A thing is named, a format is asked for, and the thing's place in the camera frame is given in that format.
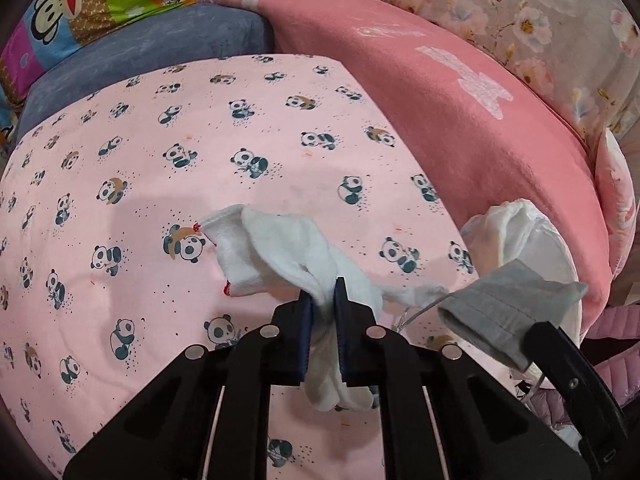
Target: pillow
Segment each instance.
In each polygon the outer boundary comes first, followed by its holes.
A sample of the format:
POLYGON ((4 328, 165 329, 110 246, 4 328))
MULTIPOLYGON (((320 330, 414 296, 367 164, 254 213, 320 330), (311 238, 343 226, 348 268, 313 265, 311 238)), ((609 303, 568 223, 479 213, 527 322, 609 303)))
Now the pillow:
POLYGON ((640 116, 640 30, 621 0, 385 0, 440 25, 524 81, 595 161, 640 116))
POLYGON ((0 128, 10 137, 29 88, 82 46, 195 0, 34 0, 0 56, 0 128))
POLYGON ((625 266, 634 241, 637 206, 629 167, 608 128, 598 146, 594 180, 609 232, 609 266, 615 278, 625 266))

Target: panda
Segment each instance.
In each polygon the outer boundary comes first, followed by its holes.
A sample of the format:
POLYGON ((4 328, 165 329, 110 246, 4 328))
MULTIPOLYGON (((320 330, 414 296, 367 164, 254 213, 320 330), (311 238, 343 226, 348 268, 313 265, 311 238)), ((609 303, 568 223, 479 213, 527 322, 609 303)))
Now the panda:
POLYGON ((29 366, 31 371, 36 374, 39 379, 41 379, 42 366, 40 365, 40 359, 38 357, 36 349, 33 346, 29 345, 29 343, 26 343, 24 345, 24 358, 27 361, 27 365, 29 366))
POLYGON ((255 59, 257 62, 260 62, 260 63, 270 63, 271 61, 273 61, 273 57, 263 56, 261 54, 260 56, 253 56, 252 59, 255 59))
POLYGON ((31 280, 33 280, 33 271, 29 266, 26 256, 20 265, 20 275, 22 276, 22 286, 24 288, 29 288, 31 280))
POLYGON ((7 310, 9 308, 9 291, 6 287, 0 286, 0 308, 7 310))
POLYGON ((169 93, 175 94, 180 89, 180 83, 172 83, 171 85, 160 85, 158 90, 156 90, 156 94, 169 93))
POLYGON ((293 95, 287 98, 286 105, 301 110, 313 110, 316 107, 316 100, 302 95, 293 95))
POLYGON ((63 170, 70 170, 73 165, 76 163, 76 160, 80 158, 80 154, 78 152, 69 152, 66 154, 65 160, 60 164, 60 168, 63 170))
POLYGON ((51 126, 55 126, 56 124, 58 124, 62 119, 64 119, 64 118, 65 118, 65 116, 66 116, 66 114, 60 114, 60 115, 58 116, 58 118, 57 118, 55 121, 53 121, 53 122, 51 123, 51 126))
POLYGON ((282 72, 272 72, 270 74, 265 74, 264 78, 266 81, 279 81, 280 79, 286 78, 287 74, 283 74, 282 72))
POLYGON ((52 420, 51 423, 53 424, 53 427, 56 428, 56 433, 58 434, 62 447, 65 448, 66 452, 75 454, 76 448, 71 444, 71 438, 66 434, 65 429, 62 427, 62 423, 59 420, 52 420))
POLYGON ((205 243, 204 238, 201 238, 200 233, 193 227, 180 227, 174 224, 169 229, 169 235, 164 237, 162 248, 172 260, 175 260, 176 254, 180 254, 183 260, 196 264, 205 243))
POLYGON ((395 147, 396 138, 391 135, 388 131, 382 130, 381 128, 374 128, 373 126, 368 126, 365 130, 367 137, 371 140, 375 140, 380 144, 384 144, 385 146, 395 147))
POLYGON ((360 201, 362 179, 359 176, 346 176, 338 187, 338 195, 343 202, 355 205, 360 201))
POLYGON ((44 149, 45 150, 50 150, 51 148, 53 148, 56 145, 56 142, 58 142, 58 139, 60 138, 59 135, 54 135, 53 137, 51 137, 47 143, 44 145, 44 149))
POLYGON ((109 113, 111 117, 113 117, 114 119, 117 119, 118 117, 127 113, 127 110, 129 110, 129 105, 126 105, 124 103, 118 103, 111 109, 109 113))
POLYGON ((20 406, 24 412, 24 420, 31 422, 31 412, 29 411, 29 407, 24 399, 20 399, 20 406))
POLYGON ((9 199, 9 202, 7 203, 7 208, 6 211, 8 213, 10 213, 11 211, 14 210, 15 204, 18 202, 18 199, 15 197, 15 193, 11 195, 11 198, 9 199))
POLYGON ((124 196, 126 189, 127 181, 114 176, 104 181, 95 197, 97 200, 106 200, 107 204, 117 204, 124 196))
POLYGON ((4 348, 4 360, 9 363, 12 369, 15 369, 14 364, 14 351, 11 350, 10 346, 7 346, 6 342, 2 342, 2 347, 4 348))
POLYGON ((250 178, 258 178, 269 167, 269 161, 266 158, 255 156, 245 148, 240 148, 240 151, 231 157, 231 162, 240 170, 248 171, 250 178))
POLYGON ((184 168, 198 156, 198 152, 185 150, 183 146, 176 142, 170 149, 164 152, 162 156, 176 168, 184 168))
POLYGON ((80 374, 80 365, 71 356, 60 361, 60 377, 65 384, 71 384, 80 374))
POLYGON ((65 285, 60 282, 56 269, 51 269, 51 273, 45 283, 47 290, 49 291, 48 298, 53 300, 53 308, 60 310, 60 307, 65 302, 65 285))
POLYGON ((433 189, 431 183, 422 173, 418 173, 417 175, 412 176, 411 180, 414 181, 415 186, 422 193, 423 199, 425 199, 427 202, 438 201, 438 194, 436 193, 436 190, 433 189))
POLYGON ((42 182, 42 179, 44 178, 45 175, 45 170, 42 171, 37 171, 34 175, 33 175, 33 180, 31 181, 31 185, 34 186, 39 186, 40 183, 42 182))
POLYGON ((395 262, 402 269, 402 272, 406 273, 413 272, 418 267, 417 260, 420 259, 420 253, 417 249, 409 248, 406 250, 392 237, 386 238, 380 256, 388 262, 395 262))
POLYGON ((22 167, 23 168, 25 168, 31 162, 31 155, 33 155, 33 150, 31 150, 29 153, 27 153, 24 156, 24 160, 22 162, 22 167))
POLYGON ((467 274, 474 272, 474 266, 471 263, 471 256, 465 251, 460 244, 451 242, 449 245, 449 259, 458 264, 458 268, 465 270, 467 274))
POLYGON ((71 207, 70 195, 67 193, 66 195, 61 196, 58 199, 58 212, 56 213, 56 225, 62 225, 68 218, 71 216, 69 213, 69 208, 71 207))
POLYGON ((359 101, 360 99, 362 99, 362 94, 351 91, 346 86, 338 86, 335 91, 338 92, 338 94, 347 96, 352 101, 359 101))
POLYGON ((293 456, 293 446, 288 440, 270 438, 267 443, 267 455, 274 467, 282 467, 293 456))
POLYGON ((121 142, 122 142, 122 137, 120 136, 115 136, 113 137, 113 139, 108 140, 102 146, 100 146, 100 149, 98 150, 98 156, 104 156, 107 153, 109 153, 111 150, 115 150, 120 145, 121 142))
POLYGON ((178 72, 182 72, 185 68, 187 68, 186 65, 173 65, 170 66, 169 68, 167 68, 166 70, 164 70, 164 74, 177 74, 178 72))
POLYGON ((209 341, 215 345, 214 350, 233 346, 242 337, 242 330, 236 331, 229 314, 205 321, 204 330, 207 331, 209 341))
POLYGON ((98 112, 94 112, 92 110, 89 110, 87 113, 85 113, 81 117, 82 124, 88 123, 91 119, 93 119, 94 115, 97 114, 97 113, 98 112))
POLYGON ((158 116, 158 122, 160 124, 168 125, 171 121, 175 119, 176 115, 178 115, 181 110, 182 110, 181 105, 169 106, 164 112, 162 112, 158 116))
POLYGON ((91 261, 91 268, 104 269, 111 276, 115 276, 118 273, 118 264, 121 260, 122 251, 118 246, 107 249, 106 247, 96 245, 91 261))
POLYGON ((136 339, 135 331, 136 327, 132 320, 119 319, 116 329, 111 332, 111 351, 119 361, 129 357, 129 349, 136 339))
POLYGON ((29 226, 29 222, 31 221, 31 218, 33 217, 35 211, 36 211, 36 206, 34 205, 32 205, 27 211, 27 214, 24 217, 24 222, 22 222, 23 231, 29 226))
POLYGON ((209 79, 209 82, 216 83, 216 84, 230 85, 235 80, 236 80, 236 77, 233 75, 216 74, 211 79, 209 79))
POLYGON ((53 471, 55 471, 58 474, 58 476, 62 478, 63 472, 58 467, 58 464, 56 464, 56 461, 52 459, 51 455, 47 455, 47 462, 49 463, 53 471))
POLYGON ((246 99, 229 101, 229 109, 234 119, 248 119, 255 115, 255 112, 251 110, 251 105, 246 102, 246 99))
POLYGON ((315 134, 313 132, 302 132, 303 146, 322 146, 329 151, 335 150, 335 138, 331 134, 315 134))

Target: metal screw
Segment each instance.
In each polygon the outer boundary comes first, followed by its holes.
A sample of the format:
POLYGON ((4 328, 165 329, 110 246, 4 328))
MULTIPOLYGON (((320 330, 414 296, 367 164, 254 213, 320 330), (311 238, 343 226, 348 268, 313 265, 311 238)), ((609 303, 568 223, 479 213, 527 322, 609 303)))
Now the metal screw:
POLYGON ((372 339, 382 339, 386 335, 386 329, 380 325, 372 325, 367 328, 366 334, 372 339))
POLYGON ((191 359, 195 361, 196 359, 200 359, 204 355, 204 348, 200 345, 191 345, 184 351, 184 356, 187 359, 191 359))
POLYGON ((265 325, 260 329, 260 335, 264 338, 276 337, 280 333, 280 329, 275 325, 265 325))
POLYGON ((456 359, 460 359, 462 357, 462 348, 454 344, 444 345, 440 349, 440 352, 442 352, 442 355, 444 355, 444 357, 446 357, 447 359, 451 359, 452 361, 455 361, 456 359))

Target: pink blanket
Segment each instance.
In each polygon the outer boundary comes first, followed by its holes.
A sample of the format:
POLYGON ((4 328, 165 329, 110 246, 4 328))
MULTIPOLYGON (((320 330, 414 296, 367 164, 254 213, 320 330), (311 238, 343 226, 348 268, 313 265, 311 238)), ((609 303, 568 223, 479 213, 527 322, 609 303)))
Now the pink blanket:
POLYGON ((281 52, 340 60, 432 178, 458 227, 504 201, 535 203, 589 285, 582 330, 593 324, 612 279, 611 229, 593 168, 573 131, 514 76, 450 32, 379 0, 200 1, 265 16, 281 52))

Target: white cloth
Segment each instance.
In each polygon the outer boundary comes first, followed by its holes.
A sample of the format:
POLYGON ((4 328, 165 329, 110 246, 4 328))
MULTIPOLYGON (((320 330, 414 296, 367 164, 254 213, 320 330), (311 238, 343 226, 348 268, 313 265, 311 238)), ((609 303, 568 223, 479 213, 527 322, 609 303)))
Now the white cloth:
POLYGON ((368 388, 347 388, 338 364, 334 323, 335 280, 343 276, 351 301, 371 307, 378 318, 383 297, 404 306, 423 306, 443 296, 446 288, 430 283, 416 288, 373 285, 344 253, 333 247, 309 218, 261 213, 233 205, 203 219, 200 230, 216 245, 218 263, 231 296, 248 296, 293 285, 314 299, 314 329, 304 391, 320 411, 339 404, 368 410, 368 388))
MULTIPOLYGON (((529 200, 523 198, 491 206, 484 215, 469 219, 460 229, 476 271, 482 278, 516 258, 545 280, 559 283, 578 281, 574 259, 564 239, 551 220, 529 200)), ((582 301, 577 301, 560 323, 560 327, 576 344, 580 334, 582 301)), ((536 380, 541 372, 533 364, 524 376, 536 380)), ((552 388, 545 381, 543 387, 552 388)))

